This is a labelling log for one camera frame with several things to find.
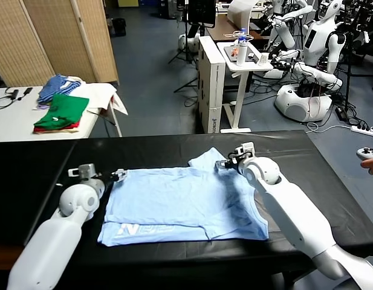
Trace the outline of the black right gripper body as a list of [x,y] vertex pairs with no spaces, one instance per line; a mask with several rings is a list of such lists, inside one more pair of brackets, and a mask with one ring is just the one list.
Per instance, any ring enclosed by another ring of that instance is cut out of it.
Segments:
[[224,161],[225,169],[235,169],[239,174],[242,174],[241,163],[245,159],[245,156],[239,155],[234,156],[230,155],[226,161]]

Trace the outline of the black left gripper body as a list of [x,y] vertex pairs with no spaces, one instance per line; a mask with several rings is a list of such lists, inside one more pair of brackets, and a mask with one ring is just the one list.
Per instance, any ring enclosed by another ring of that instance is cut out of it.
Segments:
[[97,179],[104,183],[105,189],[112,189],[114,185],[113,173],[98,173]]

